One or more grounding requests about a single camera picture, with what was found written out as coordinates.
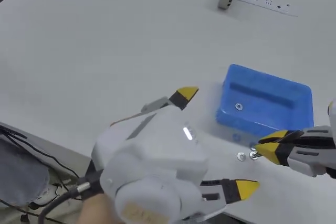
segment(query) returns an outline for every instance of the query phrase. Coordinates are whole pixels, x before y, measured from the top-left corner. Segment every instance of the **blue plastic box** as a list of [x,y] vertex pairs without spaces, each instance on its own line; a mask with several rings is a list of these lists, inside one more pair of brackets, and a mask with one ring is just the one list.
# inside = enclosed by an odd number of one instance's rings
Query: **blue plastic box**
[[216,120],[256,136],[312,127],[311,89],[233,64],[223,83]]

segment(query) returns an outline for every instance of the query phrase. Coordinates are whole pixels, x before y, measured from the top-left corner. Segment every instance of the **power strip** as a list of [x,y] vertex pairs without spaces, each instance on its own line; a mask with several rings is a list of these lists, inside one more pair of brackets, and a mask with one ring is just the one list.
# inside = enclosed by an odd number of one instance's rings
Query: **power strip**
[[285,15],[298,17],[295,9],[289,3],[278,3],[273,0],[239,0],[248,4],[256,5],[274,12],[282,13]]

